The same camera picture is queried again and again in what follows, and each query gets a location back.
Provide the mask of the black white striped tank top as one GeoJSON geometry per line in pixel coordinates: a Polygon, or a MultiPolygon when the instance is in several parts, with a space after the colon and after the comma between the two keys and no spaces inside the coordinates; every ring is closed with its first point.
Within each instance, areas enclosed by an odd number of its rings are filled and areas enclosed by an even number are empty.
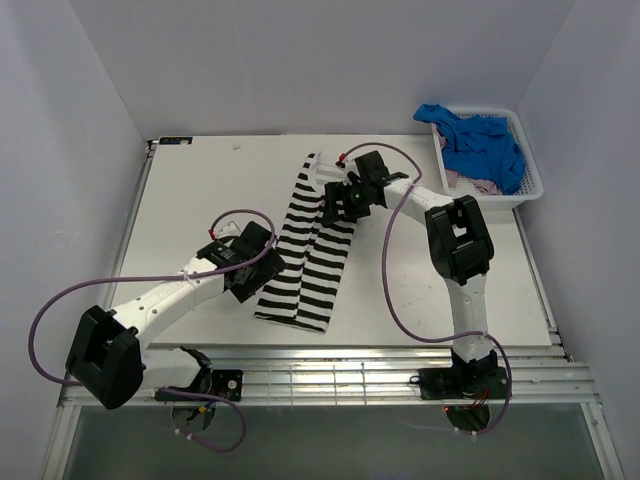
{"type": "Polygon", "coordinates": [[[328,330],[355,224],[321,225],[324,195],[315,182],[319,154],[307,156],[295,184],[276,242],[285,269],[259,295],[254,317],[324,334],[328,330]]]}

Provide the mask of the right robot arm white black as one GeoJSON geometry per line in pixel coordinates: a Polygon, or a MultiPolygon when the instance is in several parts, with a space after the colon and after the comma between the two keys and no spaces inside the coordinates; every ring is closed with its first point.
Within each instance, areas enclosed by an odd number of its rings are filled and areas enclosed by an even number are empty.
{"type": "Polygon", "coordinates": [[[323,225],[364,218],[372,206],[406,215],[425,227],[431,262],[448,290],[452,364],[423,368],[412,377],[421,398],[508,398],[509,372],[499,366],[488,336],[485,285],[494,246],[478,202],[437,194],[404,173],[390,172],[377,151],[356,158],[355,166],[345,178],[325,182],[323,225]]]}

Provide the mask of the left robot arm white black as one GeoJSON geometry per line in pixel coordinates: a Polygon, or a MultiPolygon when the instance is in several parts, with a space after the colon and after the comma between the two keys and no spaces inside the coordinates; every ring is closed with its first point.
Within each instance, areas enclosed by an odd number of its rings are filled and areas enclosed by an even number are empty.
{"type": "Polygon", "coordinates": [[[225,228],[230,237],[201,248],[176,279],[110,310],[94,306],[83,313],[66,368],[105,408],[121,407],[141,389],[158,390],[163,401],[212,393],[214,368],[203,353],[149,347],[199,305],[226,292],[243,303],[284,270],[272,232],[255,222],[225,228]]]}

